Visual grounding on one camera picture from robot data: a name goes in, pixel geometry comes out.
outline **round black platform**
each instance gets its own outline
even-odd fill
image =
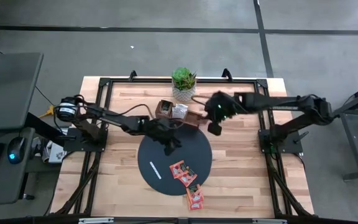
[[[144,180],[154,190],[167,195],[184,195],[186,187],[180,180],[173,178],[169,166],[184,160],[185,164],[197,174],[197,178],[191,184],[201,185],[211,170],[212,150],[206,136],[200,130],[187,125],[180,127],[175,137],[181,141],[182,147],[166,156],[164,146],[146,136],[140,143],[137,162]],[[150,162],[153,163],[161,179]]]

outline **potted plant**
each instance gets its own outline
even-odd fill
[[[195,93],[196,73],[191,73],[188,68],[177,68],[172,72],[172,94],[175,99],[187,102]]]

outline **gray floor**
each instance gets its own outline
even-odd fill
[[[358,1],[260,0],[266,29],[358,30]],[[252,0],[0,0],[0,24],[109,27],[257,28]],[[358,35],[267,35],[275,77],[285,79],[289,95],[314,93],[333,108],[358,90]],[[169,75],[178,66],[200,76],[218,77],[224,68],[235,77],[266,77],[258,34],[0,31],[4,53],[43,52],[38,87],[53,101],[79,92],[85,75]],[[31,112],[48,103],[34,95]],[[315,213],[358,220],[358,180],[340,120],[311,126],[302,141],[306,175]],[[0,207],[6,217],[43,215],[56,175],[38,176],[36,195]]]

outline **wooden table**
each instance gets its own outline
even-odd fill
[[[84,77],[81,94],[86,101],[95,102],[100,77]],[[271,96],[286,96],[281,78],[268,78]],[[198,95],[212,95],[221,90],[254,91],[250,84],[198,83]],[[145,103],[152,111],[161,100],[175,102],[170,83],[115,83],[110,110],[123,112]],[[203,106],[186,103],[190,110],[204,113]],[[287,111],[274,111],[276,123],[292,119]],[[148,114],[139,107],[128,115]],[[256,114],[235,116],[222,123],[222,135],[214,136],[207,127],[200,129],[210,141],[213,150],[211,173],[203,184],[204,209],[189,211],[185,196],[169,196],[156,192],[147,185],[137,166],[137,150],[142,136],[130,136],[110,125],[106,151],[102,154],[94,195],[92,216],[110,217],[209,217],[249,218],[273,217],[272,199],[264,155],[260,152]],[[84,153],[76,152],[62,164],[51,212],[61,208],[74,192],[80,179]],[[287,184],[294,196],[313,213],[305,172],[299,158],[283,154]],[[282,194],[278,189],[280,207],[284,211]],[[85,190],[83,206],[88,189]]]

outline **red snack package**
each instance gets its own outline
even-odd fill
[[[183,174],[187,174],[188,171],[186,169],[185,161],[179,161],[174,165],[170,165],[169,168],[171,169],[173,178],[177,179],[181,177]]]
[[[179,180],[188,187],[194,179],[196,179],[197,174],[195,174],[192,170],[189,170],[187,173],[183,174]]]
[[[187,198],[187,204],[190,211],[203,208],[203,202],[191,203],[189,198]]]
[[[187,188],[186,191],[187,197],[192,204],[204,201],[203,191],[199,184]]]

